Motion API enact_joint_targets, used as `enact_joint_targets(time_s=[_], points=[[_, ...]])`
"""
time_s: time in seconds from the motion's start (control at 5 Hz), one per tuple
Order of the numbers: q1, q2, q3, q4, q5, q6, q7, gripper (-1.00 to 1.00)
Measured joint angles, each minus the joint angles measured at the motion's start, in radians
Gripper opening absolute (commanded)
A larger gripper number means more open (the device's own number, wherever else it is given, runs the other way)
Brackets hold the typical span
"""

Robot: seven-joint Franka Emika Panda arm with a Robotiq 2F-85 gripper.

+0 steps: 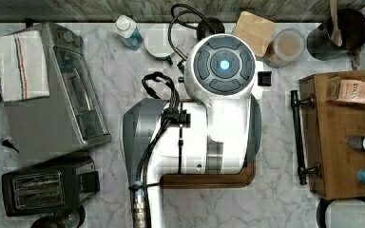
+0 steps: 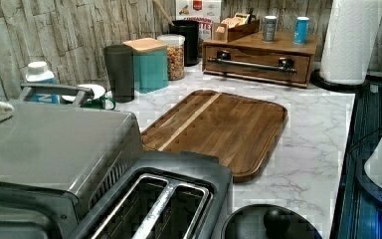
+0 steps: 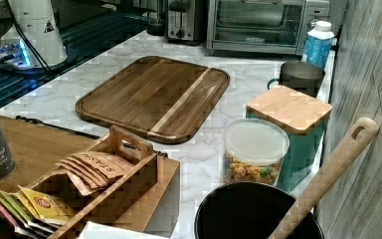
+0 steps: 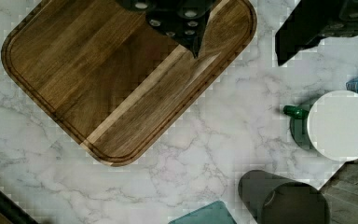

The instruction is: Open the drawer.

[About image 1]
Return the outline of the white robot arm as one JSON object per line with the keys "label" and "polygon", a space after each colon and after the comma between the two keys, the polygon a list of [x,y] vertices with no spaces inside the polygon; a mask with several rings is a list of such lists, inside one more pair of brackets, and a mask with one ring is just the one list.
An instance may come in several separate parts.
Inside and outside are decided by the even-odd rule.
{"label": "white robot arm", "polygon": [[149,88],[123,116],[122,143],[133,228],[165,228],[161,179],[166,175],[238,174],[259,151],[259,68],[239,37],[214,34],[186,60],[188,100]]}

